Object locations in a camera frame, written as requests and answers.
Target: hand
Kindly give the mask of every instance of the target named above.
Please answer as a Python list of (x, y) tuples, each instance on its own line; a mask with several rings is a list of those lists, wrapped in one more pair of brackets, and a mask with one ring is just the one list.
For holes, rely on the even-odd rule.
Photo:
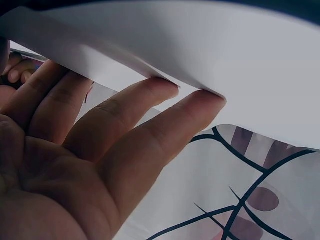
[(134, 128), (178, 93), (152, 78), (74, 126), (91, 84), (47, 61), (0, 111), (0, 239), (112, 239), (162, 169), (225, 104), (200, 90)]
[(12, 52), (0, 78), (0, 109), (10, 100), (16, 90), (31, 77), (36, 66), (31, 59), (23, 59), (18, 52)]

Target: patterned fabric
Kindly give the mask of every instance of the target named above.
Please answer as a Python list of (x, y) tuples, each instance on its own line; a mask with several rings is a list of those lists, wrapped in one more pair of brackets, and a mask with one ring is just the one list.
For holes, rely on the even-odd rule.
[(164, 169), (116, 239), (318, 239), (319, 167), (313, 150), (215, 127)]

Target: paper sheet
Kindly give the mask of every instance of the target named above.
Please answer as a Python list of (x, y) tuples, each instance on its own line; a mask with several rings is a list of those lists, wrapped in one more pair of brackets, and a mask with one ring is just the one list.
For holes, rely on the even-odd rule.
[(181, 86), (158, 110), (203, 88), (228, 101), (212, 126), (320, 148), (320, 31), (310, 23), (221, 2), (109, 2), (19, 8), (0, 34), (116, 91), (152, 75)]

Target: dark blue line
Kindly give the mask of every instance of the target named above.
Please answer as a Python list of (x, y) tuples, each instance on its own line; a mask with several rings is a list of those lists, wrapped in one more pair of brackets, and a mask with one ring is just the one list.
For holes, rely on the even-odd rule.
[(198, 136), (195, 136), (194, 138), (192, 138), (190, 143), (193, 143), (193, 142), (196, 142), (196, 141), (199, 141), (199, 140), (203, 140), (203, 139), (217, 140), (217, 138), (212, 134), (203, 134), (203, 135), (198, 135)]
[[(199, 207), (197, 204), (196, 205), (202, 212), (204, 212), (205, 214), (207, 213), (205, 210), (203, 210), (201, 207)], [(212, 221), (214, 221), (220, 228), (222, 228), (223, 230), (225, 230), (225, 227), (218, 221), (216, 220), (214, 217), (210, 216), (209, 217)], [(229, 238), (231, 238), (231, 240), (240, 240), (239, 238), (237, 238), (235, 235), (233, 235), (231, 232), (228, 236)]]
[(235, 150), (229, 143), (227, 143), (226, 140), (224, 140), (224, 138), (220, 135), (216, 127), (212, 128), (212, 131), (214, 133), (215, 139), (220, 143), (222, 143), (222, 145), (225, 146), (226, 149), (228, 149), (233, 155), (235, 155), (241, 161), (243, 161), (244, 163), (248, 164), (249, 166), (253, 167), (254, 169), (256, 169), (261, 173), (267, 172), (267, 169), (249, 160), (248, 158), (243, 156), (241, 153), (239, 153), (237, 150)]
[(177, 229), (180, 229), (182, 227), (185, 227), (187, 225), (190, 225), (190, 224), (194, 224), (200, 220), (203, 220), (203, 219), (206, 219), (206, 218), (209, 218), (209, 217), (212, 217), (212, 216), (215, 216), (215, 215), (218, 215), (218, 214), (222, 214), (222, 213), (226, 213), (226, 212), (230, 212), (230, 211), (233, 211), (235, 209), (235, 206), (227, 206), (227, 207), (224, 207), (224, 208), (221, 208), (221, 209), (218, 209), (218, 210), (215, 210), (215, 211), (211, 211), (211, 212), (208, 212), (208, 213), (205, 213), (201, 216), (198, 216), (198, 217), (195, 217), (193, 219), (190, 219), (188, 221), (185, 221), (185, 222), (182, 222), (180, 224), (177, 224), (175, 226), (172, 226), (172, 227), (169, 227), (161, 232), (158, 232), (157, 234), (153, 235), (152, 237), (148, 238), (147, 240), (153, 240), (153, 239), (156, 239), (164, 234), (167, 234), (169, 232), (172, 232), (174, 230), (177, 230)]
[(234, 211), (231, 213), (231, 216), (229, 218), (229, 221), (226, 223), (225, 225), (225, 230), (223, 232), (222, 238), (221, 240), (227, 240), (228, 234), (230, 232), (231, 226), (232, 224), (234, 224), (234, 221), (238, 215), (238, 213), (240, 212), (241, 208), (245, 205), (246, 201), (248, 200), (248, 198), (251, 196), (251, 194), (254, 192), (254, 190), (267, 178), (269, 177), (274, 171), (276, 171), (277, 169), (281, 168), (283, 165), (287, 164), (288, 162), (302, 157), (304, 155), (307, 154), (313, 154), (314, 151), (311, 150), (303, 150), (300, 152), (297, 152), (291, 156), (286, 157), (285, 159), (283, 159), (282, 161), (278, 162), (277, 164), (275, 164), (273, 167), (271, 167), (269, 170), (267, 170), (266, 173), (264, 173), (261, 177), (259, 177), (257, 179), (257, 181), (255, 181), (255, 183), (249, 188), (249, 190), (244, 194), (244, 196), (242, 197), (242, 199), (240, 200), (239, 204), (235, 207)]
[[(202, 212), (204, 212), (205, 214), (207, 214), (207, 212), (205, 210), (203, 210), (201, 207), (199, 207), (196, 203), (194, 204), (197, 206), (198, 209), (200, 209)], [(214, 217), (210, 216), (209, 217), (212, 221), (214, 221), (220, 228), (222, 228), (223, 230), (225, 229), (225, 227), (218, 221), (216, 220)]]
[[(231, 187), (229, 187), (230, 190), (232, 191), (232, 193), (236, 196), (237, 199), (240, 200), (240, 197), (238, 197), (238, 195), (235, 193), (235, 191), (233, 191), (233, 189)], [(273, 236), (276, 236), (280, 239), (284, 239), (284, 240), (292, 240), (291, 238), (283, 235), (281, 232), (273, 229), (272, 227), (268, 226), (267, 224), (265, 224), (263, 221), (261, 221), (248, 207), (246, 204), (243, 205), (245, 211), (248, 213), (248, 215), (250, 216), (250, 218), (263, 230), (267, 231), (268, 233), (270, 233)]]

